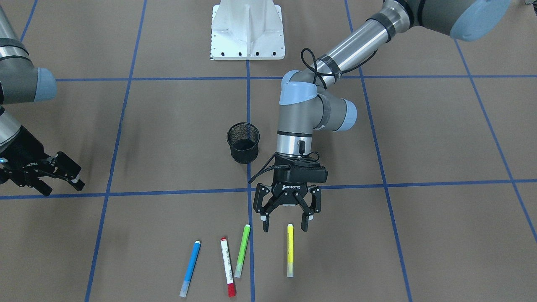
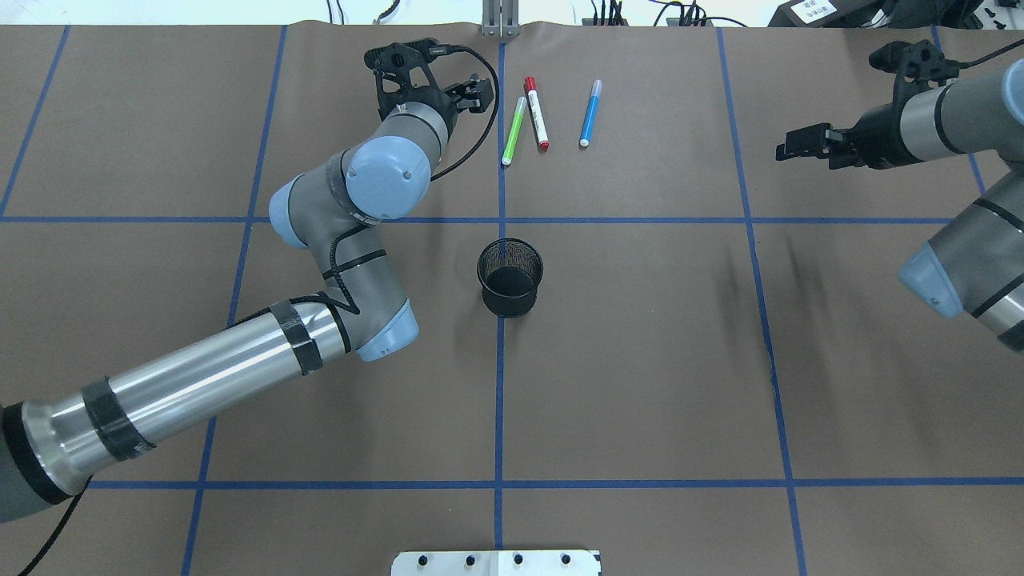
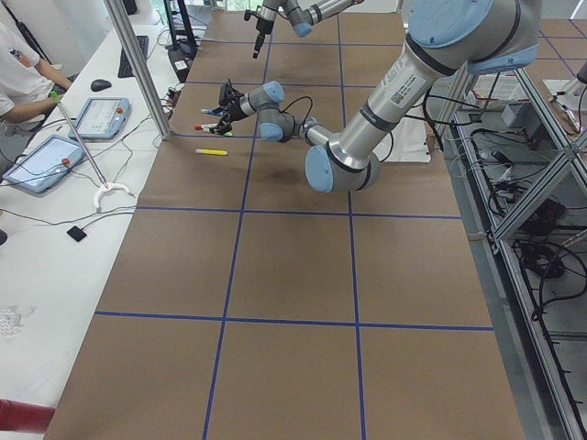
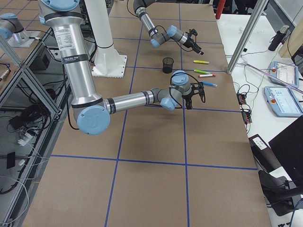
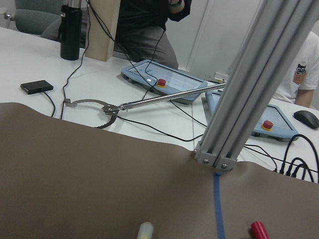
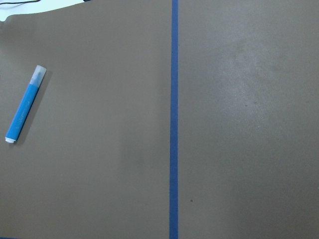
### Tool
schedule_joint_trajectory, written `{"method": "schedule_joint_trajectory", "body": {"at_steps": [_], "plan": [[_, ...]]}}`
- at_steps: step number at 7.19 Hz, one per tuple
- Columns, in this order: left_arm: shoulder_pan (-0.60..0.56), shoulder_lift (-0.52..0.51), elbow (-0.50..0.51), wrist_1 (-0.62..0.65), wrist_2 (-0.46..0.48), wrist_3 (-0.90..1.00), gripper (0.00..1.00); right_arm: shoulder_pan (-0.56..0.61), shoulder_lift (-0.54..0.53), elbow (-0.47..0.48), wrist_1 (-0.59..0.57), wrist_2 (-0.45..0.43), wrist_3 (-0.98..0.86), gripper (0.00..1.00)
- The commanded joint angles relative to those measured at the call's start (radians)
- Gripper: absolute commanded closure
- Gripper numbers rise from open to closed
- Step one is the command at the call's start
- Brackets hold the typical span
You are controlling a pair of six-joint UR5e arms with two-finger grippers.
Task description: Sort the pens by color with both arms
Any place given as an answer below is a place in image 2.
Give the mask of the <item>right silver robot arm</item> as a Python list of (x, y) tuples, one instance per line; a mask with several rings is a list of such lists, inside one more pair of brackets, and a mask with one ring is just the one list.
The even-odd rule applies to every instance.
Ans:
[(898, 272), (945, 318), (967, 313), (1007, 349), (1023, 349), (1023, 61), (940, 87), (901, 80), (892, 102), (849, 129), (819, 123), (787, 132), (778, 161), (823, 159), (831, 169), (892, 169), (995, 152), (1008, 167)]

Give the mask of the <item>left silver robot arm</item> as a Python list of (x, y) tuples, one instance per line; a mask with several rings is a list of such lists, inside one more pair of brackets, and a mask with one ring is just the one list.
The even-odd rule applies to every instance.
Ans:
[(412, 302), (376, 229), (420, 204), (458, 113), (496, 113), (500, 83), (490, 72), (428, 94), (398, 75), (389, 80), (400, 88), (376, 131), (282, 186), (268, 206), (278, 236), (310, 252), (325, 288), (278, 300), (61, 401), (5, 407), (4, 522), (58, 506), (92, 475), (333, 358), (355, 353), (370, 363), (417, 338)]

